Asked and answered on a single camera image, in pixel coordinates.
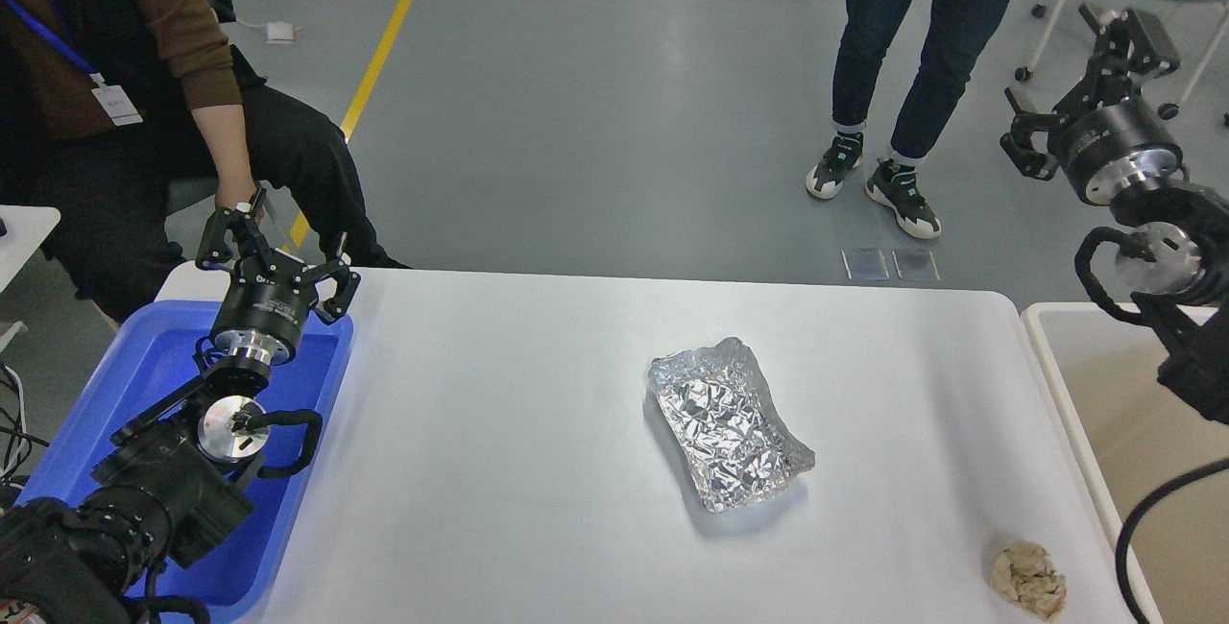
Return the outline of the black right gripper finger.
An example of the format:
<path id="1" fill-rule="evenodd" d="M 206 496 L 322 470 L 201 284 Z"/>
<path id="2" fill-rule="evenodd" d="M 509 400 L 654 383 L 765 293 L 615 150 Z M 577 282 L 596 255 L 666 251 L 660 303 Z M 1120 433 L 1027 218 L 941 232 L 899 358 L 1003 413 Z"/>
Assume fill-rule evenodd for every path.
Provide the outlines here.
<path id="1" fill-rule="evenodd" d="M 1023 177 L 1035 181 L 1052 181 L 1059 168 L 1058 160 L 1050 152 L 1039 151 L 1034 135 L 1062 131 L 1067 127 L 1067 115 L 1057 112 L 1040 112 L 1016 86 L 1007 86 L 1004 96 L 1013 109 L 1009 130 L 1000 136 L 1002 151 Z"/>
<path id="2" fill-rule="evenodd" d="M 1110 107 L 1145 112 L 1143 85 L 1181 68 L 1181 57 L 1161 20 L 1137 9 L 1109 11 L 1088 2 L 1078 10 L 1095 34 L 1093 54 L 1078 84 L 1079 115 Z"/>

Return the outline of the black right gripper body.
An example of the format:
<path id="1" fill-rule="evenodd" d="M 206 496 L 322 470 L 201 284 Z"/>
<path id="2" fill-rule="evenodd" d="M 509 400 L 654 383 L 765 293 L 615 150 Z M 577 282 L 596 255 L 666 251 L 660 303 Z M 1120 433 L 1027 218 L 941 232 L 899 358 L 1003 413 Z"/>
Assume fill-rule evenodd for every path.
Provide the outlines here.
<path id="1" fill-rule="evenodd" d="M 1050 152 L 1082 203 L 1109 205 L 1143 181 L 1179 172 L 1184 155 L 1154 108 L 1141 98 L 1078 115 L 1050 136 Z"/>

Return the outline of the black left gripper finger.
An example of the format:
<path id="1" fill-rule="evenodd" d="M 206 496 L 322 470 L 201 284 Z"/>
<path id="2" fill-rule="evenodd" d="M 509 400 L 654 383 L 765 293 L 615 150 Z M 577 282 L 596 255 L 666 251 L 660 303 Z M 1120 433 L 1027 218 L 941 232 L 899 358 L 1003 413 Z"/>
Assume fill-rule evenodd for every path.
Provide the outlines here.
<path id="1" fill-rule="evenodd" d="M 304 287 L 310 287 L 310 292 L 316 300 L 311 303 L 312 313 L 324 324 L 334 324 L 348 310 L 356 295 L 356 287 L 361 283 L 360 275 L 351 269 L 344 259 L 349 233 L 342 231 L 337 236 L 332 249 L 324 253 L 324 262 L 304 270 Z M 321 297 L 320 284 L 333 283 L 334 292 L 329 297 Z"/>
<path id="2" fill-rule="evenodd" d="M 204 271 L 273 273 L 277 253 L 261 233 L 259 217 L 264 211 L 267 190 L 257 187 L 248 201 L 211 213 L 197 251 L 195 267 Z"/>

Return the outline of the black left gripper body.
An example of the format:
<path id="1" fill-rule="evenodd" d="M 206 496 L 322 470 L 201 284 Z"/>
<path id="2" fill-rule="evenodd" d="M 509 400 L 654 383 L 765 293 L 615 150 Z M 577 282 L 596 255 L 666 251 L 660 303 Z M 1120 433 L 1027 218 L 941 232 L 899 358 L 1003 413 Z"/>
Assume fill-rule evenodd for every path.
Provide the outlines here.
<path id="1" fill-rule="evenodd" d="M 277 255 L 267 267 L 259 255 L 234 262 L 229 290 L 211 324 L 210 343 L 222 353 L 262 351 L 263 360 L 294 360 L 308 314 L 320 301 L 315 284 L 304 281 L 310 267 Z"/>

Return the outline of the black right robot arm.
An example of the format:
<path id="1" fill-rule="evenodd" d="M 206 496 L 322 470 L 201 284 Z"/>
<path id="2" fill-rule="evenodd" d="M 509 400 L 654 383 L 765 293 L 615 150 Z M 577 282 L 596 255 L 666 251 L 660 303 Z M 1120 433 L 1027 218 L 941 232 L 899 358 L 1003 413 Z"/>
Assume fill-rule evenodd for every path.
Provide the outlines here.
<path id="1" fill-rule="evenodd" d="M 1095 38 L 1084 76 L 1048 111 L 1008 87 L 1000 147 L 1024 177 L 1063 173 L 1082 203 L 1109 209 L 1113 226 L 1090 230 L 1072 260 L 1082 287 L 1107 317 L 1154 332 L 1161 387 L 1227 423 L 1227 201 L 1190 181 L 1142 92 L 1176 72 L 1176 48 L 1150 12 L 1079 11 Z"/>

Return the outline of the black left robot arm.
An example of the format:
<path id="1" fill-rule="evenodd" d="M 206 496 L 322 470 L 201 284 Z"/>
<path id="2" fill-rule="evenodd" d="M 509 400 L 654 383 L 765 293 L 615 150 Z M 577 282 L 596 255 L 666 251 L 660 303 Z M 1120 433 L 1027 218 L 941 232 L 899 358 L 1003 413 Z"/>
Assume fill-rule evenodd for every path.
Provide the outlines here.
<path id="1" fill-rule="evenodd" d="M 273 249 L 257 221 L 264 199 L 257 190 L 204 228 L 195 264 L 227 273 L 229 290 L 195 345 L 198 373 L 111 435 L 84 502 L 34 497 L 2 513 L 5 623 L 157 623 L 163 612 L 210 622 L 202 601 L 159 596 L 159 576 L 229 539 L 254 511 L 252 480 L 312 463 L 324 416 L 269 411 L 257 397 L 294 360 L 312 314 L 347 314 L 361 278 L 344 259 L 347 233 L 320 265 Z"/>

